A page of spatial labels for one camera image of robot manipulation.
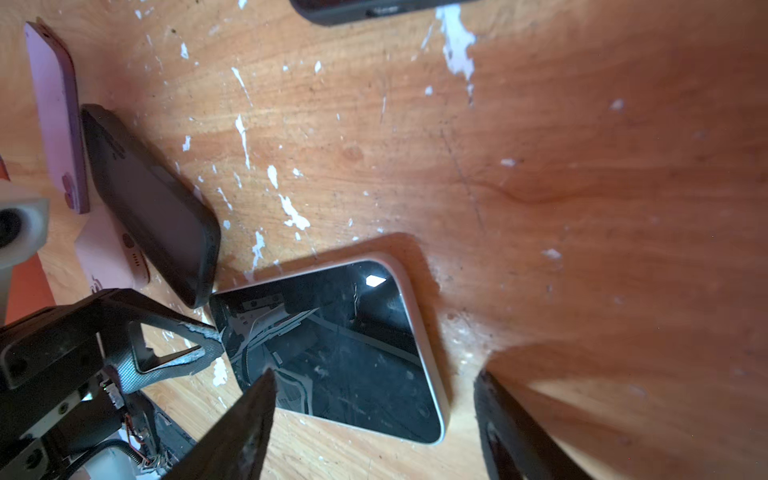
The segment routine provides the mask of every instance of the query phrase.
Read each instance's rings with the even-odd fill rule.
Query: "smartphone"
[[[409,279],[383,253],[219,292],[211,314],[238,385],[275,373],[279,408],[424,444],[448,400]]]
[[[100,105],[81,112],[91,176],[101,198],[190,308],[208,303],[221,231],[203,205]]]
[[[149,283],[149,269],[138,245],[105,206],[92,210],[74,241],[91,292],[105,288],[139,290]]]
[[[367,18],[389,17],[425,8],[456,3],[455,0],[290,0],[291,5],[312,23],[338,25]]]
[[[64,45],[43,24],[24,27],[51,182],[79,214],[90,210],[74,65]]]

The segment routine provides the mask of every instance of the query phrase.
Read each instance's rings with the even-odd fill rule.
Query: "black cable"
[[[66,470],[64,470],[64,473],[61,474],[61,477],[59,477],[59,480],[68,480],[74,473],[82,468],[83,465],[85,465],[88,460],[91,458],[94,458],[99,452],[105,449],[118,449],[121,452],[123,452],[125,455],[128,455],[131,457],[131,460],[136,462],[136,465],[141,465],[144,463],[144,459],[141,458],[141,455],[136,453],[135,450],[132,449],[131,445],[128,444],[128,442],[124,442],[120,439],[112,439],[112,440],[105,440],[102,443],[97,444],[90,450],[87,450],[86,453],[83,455],[80,455],[77,460],[69,464]]]

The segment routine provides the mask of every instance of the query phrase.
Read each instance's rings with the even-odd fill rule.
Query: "wooden table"
[[[434,11],[321,28],[287,0],[8,0],[0,154],[51,198],[41,258],[71,303],[88,294],[86,216],[45,173],[22,35],[37,16],[80,102],[115,110],[230,222],[218,288],[245,284],[262,228],[257,279],[369,250],[409,270],[452,402],[445,441],[279,411],[264,478],[484,478],[486,361],[597,478],[765,477],[765,2],[467,4],[470,96]],[[311,227],[284,225],[278,194]],[[146,293],[180,308],[152,277]],[[147,391],[200,438],[240,394],[213,377]]]

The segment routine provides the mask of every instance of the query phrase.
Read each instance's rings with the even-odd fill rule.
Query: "orange object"
[[[10,180],[2,157],[0,157],[0,178]],[[55,304],[51,286],[48,285],[48,278],[45,276],[38,254],[13,267],[11,289],[8,292],[8,310],[5,312],[6,325]]]

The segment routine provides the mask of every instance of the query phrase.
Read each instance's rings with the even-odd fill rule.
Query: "camera lens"
[[[0,210],[0,248],[5,248],[22,231],[22,217],[18,210]]]

